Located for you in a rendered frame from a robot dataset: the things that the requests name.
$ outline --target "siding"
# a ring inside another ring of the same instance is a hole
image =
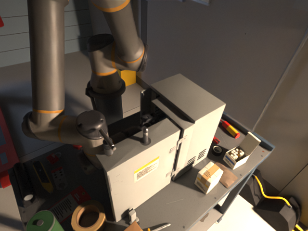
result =
[[[25,0],[0,0],[0,67],[30,61],[28,11]],[[88,1],[70,0],[64,9],[65,53],[86,49],[92,36]]]

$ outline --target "floor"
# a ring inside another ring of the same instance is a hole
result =
[[[257,213],[253,206],[244,200],[240,195],[230,206],[229,210],[220,223],[214,224],[208,231],[275,231]],[[200,224],[191,231],[205,231]]]

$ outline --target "yellow cable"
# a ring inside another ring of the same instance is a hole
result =
[[[282,199],[282,200],[284,200],[284,201],[287,203],[287,205],[288,205],[289,207],[292,208],[292,206],[291,206],[291,204],[288,202],[288,200],[285,199],[285,198],[283,198],[283,197],[281,197],[281,196],[266,196],[266,195],[264,194],[264,192],[263,192],[263,187],[262,187],[262,184],[261,184],[261,182],[259,181],[258,177],[255,176],[255,175],[254,175],[254,177],[255,177],[256,180],[258,181],[259,186],[260,186],[260,189],[261,189],[261,192],[262,192],[262,195],[263,195],[265,198],[268,198],[268,199]],[[304,231],[298,224],[295,225],[295,227],[297,227],[297,229],[298,229],[299,231]]]
[[[264,192],[263,192],[263,187],[262,187],[262,184],[261,184],[261,182],[259,181],[258,177],[255,176],[255,178],[256,178],[256,180],[258,181],[258,183],[259,183],[259,185],[260,185],[260,189],[261,189],[262,195],[263,195],[265,198],[268,198],[268,199],[282,199],[282,200],[284,200],[284,201],[287,203],[287,205],[288,205],[289,207],[292,207],[292,206],[290,205],[290,203],[287,201],[287,199],[284,199],[284,198],[281,197],[281,196],[266,196],[266,195],[264,194]]]

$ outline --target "green can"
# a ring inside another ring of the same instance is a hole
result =
[[[64,231],[51,211],[36,213],[27,223],[26,231]]]

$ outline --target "cardboard box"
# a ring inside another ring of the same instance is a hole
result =
[[[261,140],[249,131],[239,146],[226,152],[223,160],[230,166],[231,169],[236,169],[237,167],[246,163],[251,153],[259,146],[260,143]],[[244,156],[238,160],[234,160],[229,155],[229,153],[236,148],[242,149],[245,152]]]
[[[218,184],[222,174],[223,171],[213,162],[210,162],[198,172],[194,184],[202,192],[208,194]]]

